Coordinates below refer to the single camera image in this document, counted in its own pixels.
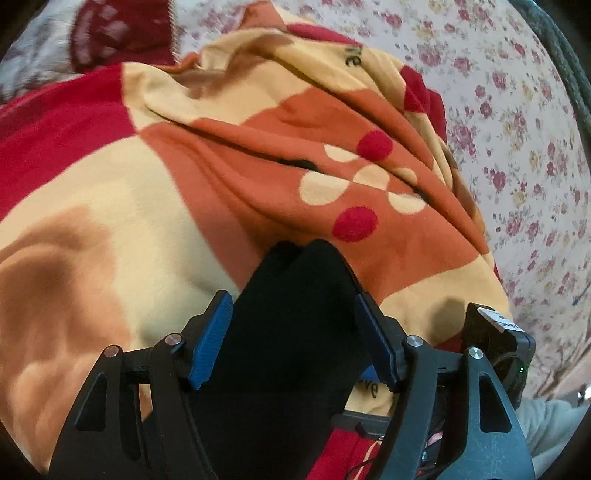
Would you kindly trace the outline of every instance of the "red stripe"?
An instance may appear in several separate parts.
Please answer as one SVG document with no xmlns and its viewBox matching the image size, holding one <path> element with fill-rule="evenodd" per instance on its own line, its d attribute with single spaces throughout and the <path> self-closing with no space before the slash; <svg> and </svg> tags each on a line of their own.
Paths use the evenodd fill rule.
<svg viewBox="0 0 591 480">
<path fill-rule="evenodd" d="M 362 44 L 352 38 L 345 37 L 340 33 L 333 32 L 328 28 L 319 27 L 318 25 L 308 25 L 305 23 L 288 24 L 287 30 L 289 33 L 300 38 L 307 38 L 308 40 L 329 41 L 334 43 L 345 43 L 347 45 L 355 45 L 360 47 Z"/>
<path fill-rule="evenodd" d="M 435 133 L 447 141 L 445 108 L 441 96 L 425 87 L 421 74 L 408 65 L 400 69 L 400 75 L 406 83 L 404 109 L 407 112 L 425 112 Z"/>
<path fill-rule="evenodd" d="M 122 66 L 58 83 L 0 111 L 0 220 L 82 157 L 135 134 Z"/>
</svg>

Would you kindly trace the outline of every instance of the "gray cloth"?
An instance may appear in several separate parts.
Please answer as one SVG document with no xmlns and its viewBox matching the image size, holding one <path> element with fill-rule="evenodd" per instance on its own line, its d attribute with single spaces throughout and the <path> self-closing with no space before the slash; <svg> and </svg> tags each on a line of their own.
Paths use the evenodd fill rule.
<svg viewBox="0 0 591 480">
<path fill-rule="evenodd" d="M 564 400 L 524 400 L 521 403 L 517 419 L 530 448 L 536 478 L 558 458 L 587 408 L 573 407 Z"/>
</svg>

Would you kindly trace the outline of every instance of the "white label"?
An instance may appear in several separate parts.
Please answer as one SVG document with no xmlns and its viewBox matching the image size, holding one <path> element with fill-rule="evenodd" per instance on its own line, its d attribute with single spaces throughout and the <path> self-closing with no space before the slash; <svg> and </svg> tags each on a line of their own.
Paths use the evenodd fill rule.
<svg viewBox="0 0 591 480">
<path fill-rule="evenodd" d="M 523 332 L 523 330 L 520 329 L 515 323 L 510 321 L 504 315 L 501 315 L 496 310 L 489 310 L 484 309 L 482 307 L 478 307 L 478 313 L 480 313 L 484 318 L 491 322 L 501 333 L 503 333 L 505 330 Z"/>
</svg>

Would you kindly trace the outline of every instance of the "red polka dot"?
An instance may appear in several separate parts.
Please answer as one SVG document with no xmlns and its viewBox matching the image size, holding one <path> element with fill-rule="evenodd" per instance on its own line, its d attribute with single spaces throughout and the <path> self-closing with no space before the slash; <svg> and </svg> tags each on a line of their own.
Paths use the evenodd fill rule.
<svg viewBox="0 0 591 480">
<path fill-rule="evenodd" d="M 378 226 L 378 216 L 364 207 L 349 207 L 335 221 L 333 236 L 343 242 L 359 242 L 369 237 Z"/>
<path fill-rule="evenodd" d="M 359 140 L 355 152 L 360 157 L 376 162 L 390 155 L 392 148 L 392 140 L 389 136 L 381 130 L 373 130 Z"/>
</svg>

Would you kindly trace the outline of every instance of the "wire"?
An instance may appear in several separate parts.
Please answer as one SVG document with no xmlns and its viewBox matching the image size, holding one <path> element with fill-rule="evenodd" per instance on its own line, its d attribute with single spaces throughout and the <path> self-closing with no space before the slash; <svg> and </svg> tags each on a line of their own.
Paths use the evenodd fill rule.
<svg viewBox="0 0 591 480">
<path fill-rule="evenodd" d="M 361 463 L 355 465 L 351 470 L 349 470 L 345 474 L 345 476 L 343 477 L 343 480 L 350 480 L 351 475 L 353 475 L 357 470 L 359 470 L 360 468 L 363 468 L 365 465 L 369 465 L 373 461 L 374 461 L 374 459 L 373 458 L 370 458 L 369 460 L 366 460 L 364 462 L 361 462 Z"/>
<path fill-rule="evenodd" d="M 579 303 L 579 301 L 584 297 L 584 295 L 587 293 L 587 290 L 589 289 L 589 287 L 591 287 L 591 280 L 589 280 L 589 283 L 587 283 L 587 286 L 585 287 L 585 289 L 583 290 L 583 292 L 579 295 L 577 295 L 574 300 L 573 300 L 573 307 L 575 305 L 577 305 Z"/>
</svg>

